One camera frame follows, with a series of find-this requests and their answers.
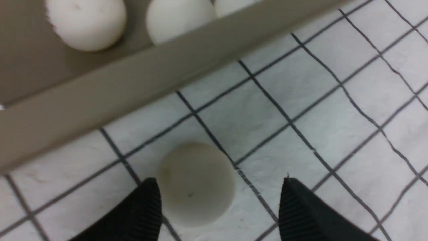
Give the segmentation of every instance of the white ball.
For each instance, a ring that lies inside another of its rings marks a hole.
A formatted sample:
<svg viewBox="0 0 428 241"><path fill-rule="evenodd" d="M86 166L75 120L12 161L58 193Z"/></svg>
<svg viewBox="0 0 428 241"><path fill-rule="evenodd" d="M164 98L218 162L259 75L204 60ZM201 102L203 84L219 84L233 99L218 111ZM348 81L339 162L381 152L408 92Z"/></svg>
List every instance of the white ball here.
<svg viewBox="0 0 428 241"><path fill-rule="evenodd" d="M152 0L146 26L152 42L158 45L216 18L210 0Z"/></svg>
<svg viewBox="0 0 428 241"><path fill-rule="evenodd" d="M227 156L215 147L188 144L173 150L157 176L163 214L187 227L214 222L233 202L235 175Z"/></svg>
<svg viewBox="0 0 428 241"><path fill-rule="evenodd" d="M249 7L257 0L215 0L214 7L219 18L226 17L234 12Z"/></svg>
<svg viewBox="0 0 428 241"><path fill-rule="evenodd" d="M123 0L46 0L46 7L55 33L78 50L108 48L126 28Z"/></svg>

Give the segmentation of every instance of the white ball in tray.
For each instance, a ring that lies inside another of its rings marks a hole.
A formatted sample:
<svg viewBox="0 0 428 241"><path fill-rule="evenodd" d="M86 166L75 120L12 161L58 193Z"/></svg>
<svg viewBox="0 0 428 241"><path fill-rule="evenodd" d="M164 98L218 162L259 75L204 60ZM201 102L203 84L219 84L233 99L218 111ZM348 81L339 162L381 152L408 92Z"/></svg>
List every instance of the white ball in tray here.
<svg viewBox="0 0 428 241"><path fill-rule="evenodd" d="M235 178L235 169L219 149L206 144L178 147L165 157L157 174L162 212L180 226L212 223L232 204Z"/></svg>
<svg viewBox="0 0 428 241"><path fill-rule="evenodd" d="M226 17L234 12L249 7L257 0L215 0L214 7L219 18Z"/></svg>
<svg viewBox="0 0 428 241"><path fill-rule="evenodd" d="M45 3L55 33L77 50L108 48L126 28L123 0L45 0Z"/></svg>
<svg viewBox="0 0 428 241"><path fill-rule="evenodd" d="M152 42L158 45L216 18L210 0L152 0L146 26Z"/></svg>

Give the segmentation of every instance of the black grid line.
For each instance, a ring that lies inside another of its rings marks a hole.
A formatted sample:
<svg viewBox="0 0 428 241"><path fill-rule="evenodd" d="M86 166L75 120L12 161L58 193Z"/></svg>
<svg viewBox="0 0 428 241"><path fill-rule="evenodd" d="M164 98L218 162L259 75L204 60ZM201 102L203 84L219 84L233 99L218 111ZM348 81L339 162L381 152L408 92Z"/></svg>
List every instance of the black grid line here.
<svg viewBox="0 0 428 241"><path fill-rule="evenodd" d="M278 226L278 223L274 223L271 225L266 231L264 231L255 241L262 241L265 237L267 237L275 228Z"/></svg>
<svg viewBox="0 0 428 241"><path fill-rule="evenodd" d="M294 37L294 39L300 44L302 45L302 48L305 49L305 51L312 57L314 58L318 63L320 63L320 65L322 65L332 76L333 78L339 83L341 89L343 90L343 92L345 93L346 97L348 98L348 100L351 102L352 106L366 119L368 120L370 123L372 123L378 130L379 132L385 137L385 139L388 141L389 146L391 147L392 151L394 151L400 158L402 158L405 163L407 164L407 166L409 167L409 169L413 172L413 174L415 176L417 176L423 183L425 183L425 185L428 186L428 182L415 170L415 168L412 166L412 164L410 163L410 161L407 159L406 156L404 156L399 150L397 150L394 145L391 143L391 141L388 139L388 136L386 135L385 131L382 129L381 126L379 126L375 120L373 120L372 118L370 118L356 103L355 101L352 99L351 95L349 94L349 92L346 90L346 88L344 87L343 83L340 82L339 78L337 78L337 76L333 73L333 71L327 66L325 65L319 58L317 58L306 46L303 45L303 43L294 35L292 34L292 36Z"/></svg>
<svg viewBox="0 0 428 241"><path fill-rule="evenodd" d="M188 114L188 115L182 117L181 119L179 119L178 121L176 121L172 125L170 125L169 127L165 128L164 130L162 130L161 132L159 132L157 135L149 138L148 140L144 141L141 145L137 146L136 148L134 148L133 150L131 150L130 152L128 152L127 154L125 154L124 158L127 159L130 156L134 155L135 153L139 152L144 147L150 145L151 143L155 142L160 137L166 135L168 132L170 132L175 127L179 126L181 123L183 123L184 121L186 121L190 117L192 117L192 114Z"/></svg>
<svg viewBox="0 0 428 241"><path fill-rule="evenodd" d="M422 169L422 171L420 172L420 175L424 175L426 172L428 171L428 166L424 167L424 169ZM391 216L391 214L393 213L393 211L395 210L395 208L398 206L398 204L400 203L400 201L404 198L404 196L406 195L406 193L410 190L410 188L412 188L416 182L418 181L418 178L413 178L413 180L406 185L406 187L401 191L400 195L398 196L397 200L394 202L394 204L391 206L391 208L389 209L389 211L385 214L385 216L380 220L380 223L383 224L388 217ZM378 225L376 225L374 228L372 228L372 230L370 230L370 234L373 234L377 229L379 228Z"/></svg>
<svg viewBox="0 0 428 241"><path fill-rule="evenodd" d="M12 189L13 193L15 194L16 198L18 199L19 204L24 209L25 213L27 214L28 219L33 223L34 227L36 228L36 231L40 238L43 241L49 241L48 235L43 230L42 226L40 225L39 221L37 220L36 216L31 212L31 209L27 202L25 201L24 196L22 195L21 191L19 190L18 186L16 185L15 181L13 181L12 177L9 174L6 174L5 179L7 180L10 188Z"/></svg>
<svg viewBox="0 0 428 241"><path fill-rule="evenodd" d="M141 180L132 168L132 166L129 164L129 162L125 159L125 157L122 155L122 152L119 150L119 148L114 143L113 139L110 137L110 135L107 133L107 131L104 128L99 129L101 134L104 136L110 147L113 149L117 157L119 158L120 162L125 166L126 170L128 171L129 175L134 180L135 184L137 186L141 185ZM181 241L179 235L174 230L172 225L169 223L168 219L165 216L162 216L162 223L166 226L171 236L175 239L175 241Z"/></svg>
<svg viewBox="0 0 428 241"><path fill-rule="evenodd" d="M374 0L368 0L364 3L362 3L361 5L357 6L356 8L354 8L353 10L349 11L347 14L351 15L353 13L355 13L356 11L360 10L361 8L363 8L365 5L369 4L370 2L373 2ZM314 40L316 37L320 36L322 33L324 33L325 31L327 31L329 28L331 28L333 25L337 24L338 22L340 22L341 20L343 20L344 17L339 17L336 20L334 20L333 22L329 23L327 26L325 26L324 28L322 28L321 30L319 30L318 32L316 32L314 35L312 35L311 37L309 37L307 40L304 41L304 44L307 44L309 42L311 42L312 40ZM262 72L266 71L267 69L271 68L273 65L275 65L276 63L280 62L281 60L285 59L287 56L291 55L292 53L294 53L295 51L297 51L298 49L300 49L301 46L298 45L294 48L292 48L291 50L289 50L288 52L286 52L285 54L281 55L280 57L278 57L277 59L275 59L274 61L272 61L271 63L269 63L268 65L266 65L265 67L261 68L260 70L254 72L254 76L258 76L260 75Z"/></svg>
<svg viewBox="0 0 428 241"><path fill-rule="evenodd" d="M350 15L354 12L356 12L357 10L361 9L362 7L364 7L365 5L367 5L368 3L372 2L373 0L369 0L363 4L361 4L360 6L358 6L357 8L351 10L350 12L347 13L347 15ZM306 40L304 43L308 43L310 41L312 41L314 38L316 38L317 36L319 36L321 33L323 33L324 31L326 31L328 28L332 27L335 23L339 22L340 20L342 20L344 17L338 18L335 21L333 21L331 24L327 25L325 28L321 29L320 31L318 31L315 35L313 35L312 37L310 37L308 40ZM391 49L393 46L395 46L398 42L400 42L403 38L405 38L407 35L409 35L412 31L416 30L420 25L422 25L423 23L425 23L428 20L428 17L426 17L425 19L423 19L421 22L419 22L418 24L416 24L414 26L413 29L407 31L405 34L403 34L401 37L399 37L398 39L396 39L394 42L392 42L389 46L387 46L381 53L385 53L386 51L388 51L389 49ZM289 56L291 53L286 53L285 55L283 55L284 57L280 57L281 59L285 58L286 56ZM370 65L373 61L375 61L379 56L375 56L373 57L371 60L369 60L367 63L365 63L363 66L361 66L359 69L357 69L353 74L351 74L349 77L347 77L343 83L351 80L356 74L358 74L360 71L362 71L363 69L365 69L368 65ZM277 59L274 60L272 63L269 64L269 66L272 66L274 63L279 62L281 59ZM247 81L249 81L250 79L247 78L244 80L244 83L246 83ZM330 90L326 95L324 95L322 97L322 99L327 98L329 95L331 95L334 91L336 91L339 87L336 86L334 87L332 90ZM426 88L426 85L421 88L418 93L420 93L422 90L424 90ZM224 93L222 94L220 97L217 98L220 99L221 97L225 96L228 93ZM322 101L319 100L317 102L315 102L314 104L312 104L312 106L310 106L309 108L307 108L304 112L302 112L301 114L299 114L297 117L295 117L295 119L300 118L301 116L303 116L305 113L307 113L309 110L311 110L313 107L315 107L319 102ZM209 105L213 104L215 101L211 101L210 104L206 105L204 108L208 107ZM188 119L189 117L191 117L192 114L187 115L185 117L183 117L182 119L180 119L178 122L174 123L172 126L166 128L164 131L162 131L161 133L159 133L158 135L154 136L153 138L147 140L145 143L143 143L142 145L140 145L139 147L135 148L132 152L128 153L125 155L125 157L129 157L132 154L136 153L137 151L141 150L142 148L144 148L144 146L148 145L151 142L154 142L156 139L160 138L161 136L163 136L164 134L168 133L171 129L173 129L174 127L176 127L177 125L179 125L181 122L185 121L186 119ZM102 168L100 171L96 172L95 174L91 175L90 177L86 178L85 180L81 181L80 183L78 183L76 186L70 188L69 190L65 191L64 193L60 194L59 196L57 196L56 198L52 199L51 201L47 202L45 205L41 206L40 208L38 208L37 210L35 210L33 213L37 214L42 212L43 210L47 209L49 206L51 206L52 204L56 203L57 201L61 200L62 198L64 198L65 196L67 196L68 194L74 192L75 190L77 190L78 188L80 188L81 186L83 186L84 184L90 182L92 179L94 179L95 177L97 177L98 175L104 173L105 171L109 170L110 168L112 168L113 166L117 165L118 163L120 163L120 160L116 160L113 163L107 165L106 167ZM8 228L4 229L3 231L0 232L0 236L5 235L6 233L8 233L9 231L13 230L13 227L17 227L18 224L21 224L20 222L22 222L22 220L15 222L14 224L12 224L11 226L9 226Z"/></svg>
<svg viewBox="0 0 428 241"><path fill-rule="evenodd" d="M388 63L388 61L382 56L382 54L380 53L380 51L377 49L377 47L371 42L371 40L359 29L357 28L352 21L346 16L346 14L339 9L339 11L345 16L346 20L352 25L352 27L357 30L357 32L359 32L364 39L369 42L369 44L379 53L380 58L388 65L389 69L397 74L401 80L406 84L406 86L409 88L409 90L413 93L413 95L416 97L416 99L422 104L422 106L425 108L425 110L428 111L428 108L426 107L426 105L421 101L421 99L419 98L418 95L416 95L416 93L413 91L413 89L410 87L409 83L404 79L403 75L401 75L400 72L398 72L397 70L393 69L393 67ZM384 132L384 130L382 129L382 127L380 127L376 121L374 121L373 119L371 119L367 114L365 114L359 107L358 105L352 100L350 94L347 92L346 88L344 86L342 86L343 90L345 91L347 97L349 98L349 100L353 103L354 107L358 109L358 111L361 113L361 115L363 115L368 121L370 121L373 125L376 126L376 128L378 128L381 132L381 134L385 137L385 139L388 141L388 144L390 145L391 149L398 155L400 156L407 164L407 166L409 167L409 169L423 182L425 183L426 186L428 186L428 182L415 170L415 168L413 167L413 165L410 163L409 159L403 154L401 153L399 150L397 150L394 145L391 143L391 141L388 139L388 136L386 135L386 133Z"/></svg>
<svg viewBox="0 0 428 241"><path fill-rule="evenodd" d="M238 172L239 176L244 180L244 182L251 188L251 190L254 192L257 199L260 201L260 203L263 205L267 213L270 215L270 217L275 221L278 222L278 217L276 214L272 211L272 209L269 207L266 200L262 197L260 192L256 189L256 187L251 183L251 181L248 180L244 172L233 162L233 159L227 154L226 150L223 148L223 146L220 144L220 142L217 140L217 138L214 136L214 134L208 129L207 125L204 123L204 121L200 118L200 116L195 112L193 107L190 105L190 103L185 99L185 97L180 93L180 91L177 91L177 95L179 98L183 101L183 103L189 108L189 110L193 113L193 116L198 120L199 124L202 126L202 128L205 130L205 132L210 137L211 141L217 146L217 148L222 151L235 170Z"/></svg>
<svg viewBox="0 0 428 241"><path fill-rule="evenodd" d="M297 133L297 135L302 139L302 141L306 144L306 146L314 153L314 155L318 158L318 160L321 162L321 164L331 173L332 176L334 176L337 181L348 191L348 193L357 200L375 219L376 223L380 223L379 218L375 214L375 212L360 198L358 197L352 189L342 180L341 177L327 164L327 162L321 157L321 155L317 152L317 150L309 143L309 141L306 139L306 137L303 135L303 133L294 125L293 120L286 114L286 112L279 106L279 104L273 99L273 97L263 88L263 86L259 83L259 81L254 77L254 75L251 73L251 71L248 69L248 67L242 62L239 61L239 63L242 65L242 67L248 72L248 74L252 77L254 83L260 88L260 90L265 94L265 96L272 102L272 104L278 109L278 111L283 115L283 117L288 121L291 128ZM386 230L383 228L382 225L379 225L382 233L385 235L388 241L391 241L391 238L389 237Z"/></svg>
<svg viewBox="0 0 428 241"><path fill-rule="evenodd" d="M131 165L128 163L128 161L125 159L125 157L120 152L119 148L117 148L116 144L113 142L112 138L109 136L107 131L102 127L99 129L101 134L103 135L104 139L108 142L109 146L113 149L116 156L119 158L120 162L125 166L126 170L128 171L129 175L134 180L135 184L139 186L141 184L141 180L138 177L138 175L135 173L134 169L132 169Z"/></svg>
<svg viewBox="0 0 428 241"><path fill-rule="evenodd" d="M28 220L29 220L28 217L23 217L20 220L18 220L17 222L13 223L12 225L10 225L7 228L3 229L3 231L0 232L0 238L2 238L4 235L6 235L10 231L14 230L15 228L18 228L19 226L21 226L21 224L25 223Z"/></svg>
<svg viewBox="0 0 428 241"><path fill-rule="evenodd" d="M37 208L36 210L33 211L33 213L35 215L41 213L42 211L46 210L48 207L52 206L53 204L57 203L59 200L62 200L63 198L65 198L66 196L70 195L71 193L73 193L74 191L76 191L77 189L81 188L82 186L84 186L85 184L89 183L90 181L94 180L95 178L97 178L98 176L100 176L101 174L105 173L106 171L110 170L111 168L113 168L114 166L116 166L117 164L120 163L120 160L115 160L112 163L108 164L107 166L101 168L99 171L95 172L94 174L92 174L91 176L85 178L83 181L79 182L78 184L74 185L72 188L68 189L67 191L61 193L60 195L58 195L56 198L48 201L46 204L42 205L41 207Z"/></svg>
<svg viewBox="0 0 428 241"><path fill-rule="evenodd" d="M418 29L416 29L388 0L384 0L390 8L404 21L406 22L410 27L412 27L413 30L415 30L424 40L428 43L428 40L425 38L425 36L419 32Z"/></svg>
<svg viewBox="0 0 428 241"><path fill-rule="evenodd" d="M416 94L419 95L422 91L424 91L428 87L428 82L425 83L417 92ZM409 106L414 100L416 99L415 96L410 98L407 102L405 102L402 106L400 106L382 125L381 127L384 128L389 122L391 122L399 113L401 113L407 106ZM351 157L355 155L361 148L363 148L371 139L373 139L378 133L380 132L379 129L376 129L370 136L365 139L362 143L360 143L354 150L352 150L344 159L342 159L334 168L335 171L338 171ZM315 192L325 181L327 181L331 177L331 174L327 174L324 178L321 179L312 189L313 192Z"/></svg>
<svg viewBox="0 0 428 241"><path fill-rule="evenodd" d="M363 3L362 5L360 5L359 7L357 7L358 9L360 9L361 7L365 6L366 4L370 3L373 0L370 0L368 2ZM424 20L422 20L420 23L417 24L417 26L422 25L423 23L425 23L426 21L428 21L428 17L426 17ZM375 60L377 60L379 57L381 57L382 54L386 53L388 50L390 50L393 46L395 46L397 43L399 43L402 39L404 39L407 35L409 35L411 32L413 31L413 29L408 30L406 33L404 33L403 35L401 35L398 39L396 39L395 41L393 41L391 44L389 44L384 50L382 50L378 55L374 56L372 59L370 59L369 61L367 61L365 64L363 64L360 68L358 68L357 70L355 70L353 73L351 73L347 78L345 78L342 81L342 84L345 84L347 82L349 82L350 80L352 80L357 74L359 74L361 71L363 71L366 67L368 67L370 64L372 64ZM287 52L284 56L289 56L290 54L292 54L294 52L294 50L291 50L289 52ZM426 86L424 86L423 88L421 88L418 93L420 93L422 90L425 89ZM333 94L336 90L338 90L340 88L340 85L337 85L335 87L333 87L330 91L328 91L327 93L325 93L320 99L316 100L314 103L312 103L310 106L308 106L305 110L303 110L300 114L298 114L295 118L293 118L293 122L297 121L298 119L300 119L302 116L304 116L307 112L309 112L312 108L314 108L315 106L317 106L319 103L321 103L324 99L326 99L327 97L329 97L331 94ZM268 143L271 139L273 139L275 136L277 136L278 134L280 134L281 131L276 131L274 134L272 134L271 136L269 136L267 139L263 140L261 144L257 145L254 149L252 149L248 154L246 154L244 157L240 158L238 160L238 163L241 164L243 161L245 161L249 156L251 156L254 151L258 150L259 148L261 148L264 144ZM378 131L376 130L375 133L373 133L371 135L371 138L367 139L366 142L370 141L376 134L378 133ZM366 143L362 143L359 146L359 149L362 148ZM340 166L342 166L345 162L347 162L348 159L350 159L358 150L355 150L353 152L351 152L347 158L345 158L344 160L342 160L339 164ZM328 175L326 175L320 183L318 183L314 188L313 191L315 192L329 177L330 177L330 173Z"/></svg>
<svg viewBox="0 0 428 241"><path fill-rule="evenodd" d="M379 57L385 62L385 64L389 67L389 69L396 75L400 77L400 79L404 82L404 84L407 86L407 88L412 92L413 95L416 95L413 88L410 86L410 84L407 82L407 80L404 78L404 76L396 69L394 69L391 64L383 57L383 54L379 51L379 49L374 45L374 43L349 19L349 17L341 10L339 9L339 12L342 13L342 15L346 18L349 24L352 25L352 27L361 35L363 38L376 50L376 52L379 54ZM428 111L427 106L421 101L419 96L416 95L416 98L418 101L422 104L422 106L425 108L425 110Z"/></svg>

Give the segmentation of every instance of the beige container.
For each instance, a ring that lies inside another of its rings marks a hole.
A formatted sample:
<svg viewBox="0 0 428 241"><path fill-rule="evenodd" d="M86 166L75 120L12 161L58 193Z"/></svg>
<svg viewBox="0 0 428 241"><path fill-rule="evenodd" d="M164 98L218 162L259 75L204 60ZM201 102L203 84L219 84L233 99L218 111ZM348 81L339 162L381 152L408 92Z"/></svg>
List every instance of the beige container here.
<svg viewBox="0 0 428 241"><path fill-rule="evenodd" d="M154 47L149 0L126 0L113 48L67 47L44 0L0 1L0 172L100 127L207 74L347 0L264 0Z"/></svg>

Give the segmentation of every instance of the white grid mat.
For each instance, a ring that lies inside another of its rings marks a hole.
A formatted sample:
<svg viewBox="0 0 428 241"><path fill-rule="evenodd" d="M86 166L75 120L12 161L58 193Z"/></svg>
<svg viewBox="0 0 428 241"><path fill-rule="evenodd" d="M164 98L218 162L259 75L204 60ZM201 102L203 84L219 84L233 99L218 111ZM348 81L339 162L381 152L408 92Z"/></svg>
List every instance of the white grid mat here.
<svg viewBox="0 0 428 241"><path fill-rule="evenodd" d="M0 179L0 241L65 241L153 176L216 145L241 177L230 211L160 240L279 241L298 178L381 241L427 240L428 2L356 1Z"/></svg>

